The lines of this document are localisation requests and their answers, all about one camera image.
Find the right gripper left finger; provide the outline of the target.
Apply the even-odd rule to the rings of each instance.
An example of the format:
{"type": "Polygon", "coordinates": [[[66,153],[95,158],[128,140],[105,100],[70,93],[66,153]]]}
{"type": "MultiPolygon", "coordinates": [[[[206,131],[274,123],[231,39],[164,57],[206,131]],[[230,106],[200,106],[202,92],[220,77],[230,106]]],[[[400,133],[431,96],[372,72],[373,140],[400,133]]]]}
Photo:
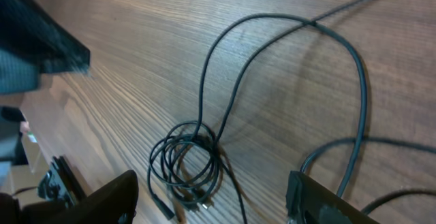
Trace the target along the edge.
{"type": "Polygon", "coordinates": [[[53,224],[132,224],[138,201],[138,178],[133,170],[120,176],[86,197],[75,206],[49,201],[25,206],[21,223],[53,224]]]}

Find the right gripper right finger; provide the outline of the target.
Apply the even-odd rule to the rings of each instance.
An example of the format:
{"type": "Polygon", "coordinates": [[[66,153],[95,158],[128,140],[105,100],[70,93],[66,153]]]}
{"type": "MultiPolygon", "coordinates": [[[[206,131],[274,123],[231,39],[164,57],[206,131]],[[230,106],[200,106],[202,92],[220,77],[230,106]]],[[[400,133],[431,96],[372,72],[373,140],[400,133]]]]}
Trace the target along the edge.
{"type": "Polygon", "coordinates": [[[377,224],[302,172],[290,172],[285,197],[290,224],[377,224]]]}

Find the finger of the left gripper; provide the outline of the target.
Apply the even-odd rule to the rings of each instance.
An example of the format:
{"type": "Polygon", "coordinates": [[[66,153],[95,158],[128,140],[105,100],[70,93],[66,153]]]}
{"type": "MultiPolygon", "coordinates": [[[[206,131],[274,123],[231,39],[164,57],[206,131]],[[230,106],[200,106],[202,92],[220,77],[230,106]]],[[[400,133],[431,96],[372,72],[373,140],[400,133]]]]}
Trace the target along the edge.
{"type": "Polygon", "coordinates": [[[37,90],[42,74],[87,73],[90,50],[34,0],[1,0],[1,94],[37,90]]]}

